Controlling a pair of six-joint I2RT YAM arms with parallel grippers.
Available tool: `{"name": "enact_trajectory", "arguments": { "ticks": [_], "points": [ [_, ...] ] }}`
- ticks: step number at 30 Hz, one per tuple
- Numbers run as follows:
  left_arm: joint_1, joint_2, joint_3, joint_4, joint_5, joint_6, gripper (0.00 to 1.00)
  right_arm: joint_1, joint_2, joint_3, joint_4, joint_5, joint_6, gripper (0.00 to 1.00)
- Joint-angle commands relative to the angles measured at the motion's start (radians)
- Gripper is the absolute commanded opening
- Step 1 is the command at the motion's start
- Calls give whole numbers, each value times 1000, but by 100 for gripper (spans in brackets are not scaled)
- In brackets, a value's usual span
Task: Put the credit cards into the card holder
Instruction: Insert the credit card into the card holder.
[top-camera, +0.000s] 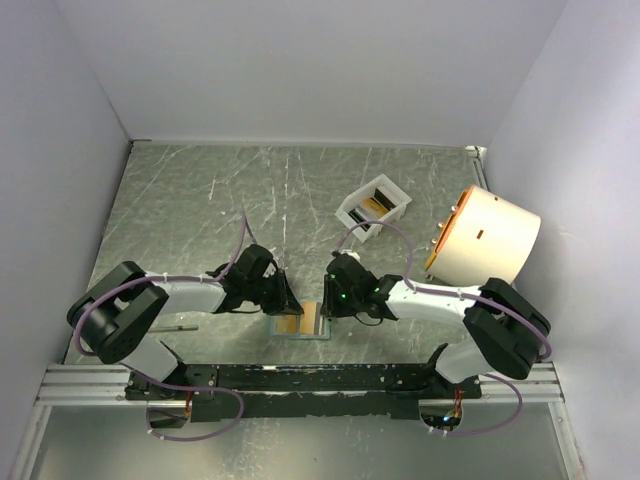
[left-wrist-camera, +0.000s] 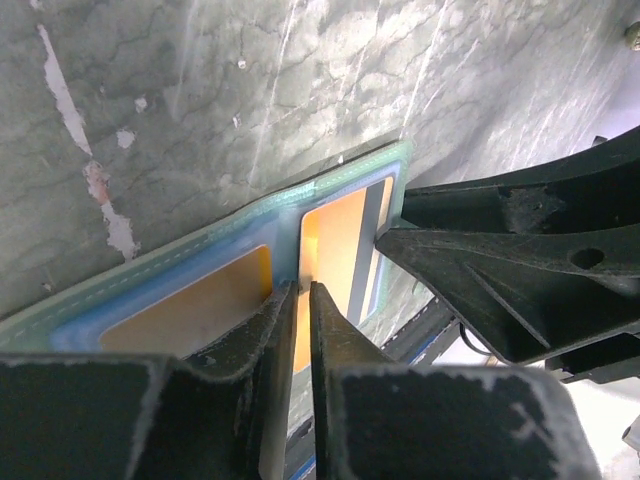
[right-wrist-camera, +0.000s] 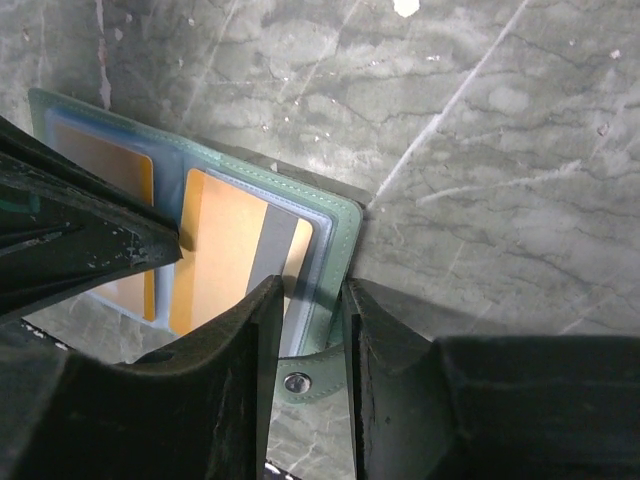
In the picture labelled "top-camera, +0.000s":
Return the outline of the green card holder wallet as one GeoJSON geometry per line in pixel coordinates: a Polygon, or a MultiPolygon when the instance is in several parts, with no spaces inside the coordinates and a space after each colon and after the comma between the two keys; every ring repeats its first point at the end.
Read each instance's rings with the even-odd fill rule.
{"type": "Polygon", "coordinates": [[[299,332],[297,335],[274,335],[272,333],[272,322],[274,317],[269,318],[270,335],[287,339],[300,340],[329,340],[331,336],[331,324],[321,314],[321,303],[316,301],[304,301],[302,303],[304,313],[299,316],[299,332]]]}

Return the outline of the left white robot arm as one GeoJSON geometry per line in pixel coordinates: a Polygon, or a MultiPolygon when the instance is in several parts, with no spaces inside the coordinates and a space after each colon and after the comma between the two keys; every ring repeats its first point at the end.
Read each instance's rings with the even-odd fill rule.
{"type": "Polygon", "coordinates": [[[200,276],[155,275],[133,261],[122,262],[71,306],[67,322],[74,340],[102,363],[139,372],[162,398],[173,399],[185,390],[187,366],[149,335],[157,317],[234,313],[245,302],[267,316],[303,313],[284,270],[258,244],[200,276]]]}

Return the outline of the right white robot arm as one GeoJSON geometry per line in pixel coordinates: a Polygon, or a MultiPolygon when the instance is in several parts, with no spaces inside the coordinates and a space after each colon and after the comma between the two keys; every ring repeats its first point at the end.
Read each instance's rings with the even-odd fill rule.
{"type": "Polygon", "coordinates": [[[550,354],[549,321],[494,277],[480,286],[429,286],[400,275],[377,277],[351,255],[335,253],[324,275],[322,314],[330,319],[428,320],[463,328],[463,340],[439,347],[428,361],[425,388],[439,398],[486,373],[524,380],[550,354]]]}

